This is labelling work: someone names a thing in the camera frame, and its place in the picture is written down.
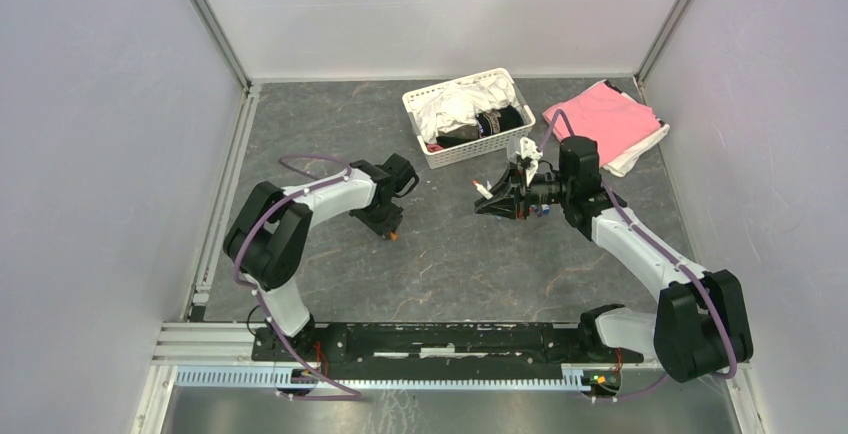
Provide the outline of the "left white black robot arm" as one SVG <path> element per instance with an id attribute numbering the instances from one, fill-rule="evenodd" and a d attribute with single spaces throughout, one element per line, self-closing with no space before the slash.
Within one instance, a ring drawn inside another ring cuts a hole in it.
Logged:
<path id="1" fill-rule="evenodd" d="M 396 202 L 420 182 L 411 162 L 399 154 L 378 164 L 326 160 L 337 165 L 337 172 L 308 174 L 306 183 L 294 186 L 270 181 L 255 185 L 222 246 L 233 263 L 234 281 L 250 288 L 277 334 L 276 348 L 295 362 L 314 348 L 314 317 L 295 279 L 310 231 L 350 216 L 378 237 L 393 238 L 403 219 Z"/>

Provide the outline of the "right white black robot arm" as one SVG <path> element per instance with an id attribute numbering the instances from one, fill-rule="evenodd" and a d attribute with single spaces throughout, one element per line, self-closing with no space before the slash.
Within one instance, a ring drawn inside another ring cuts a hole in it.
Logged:
<path id="1" fill-rule="evenodd" d="M 754 351 L 739 279 L 687 259 L 641 222 L 604 182 L 594 140 L 562 140 L 549 172 L 538 172 L 540 161 L 532 140 L 514 142 L 501 178 L 491 187 L 474 184 L 475 213 L 523 220 L 534 207 L 558 205 L 572 228 L 617 259 L 657 303 L 654 313 L 609 304 L 582 314 L 580 354 L 602 362 L 617 349 L 635 352 L 658 360 L 679 383 L 734 377 Z"/>

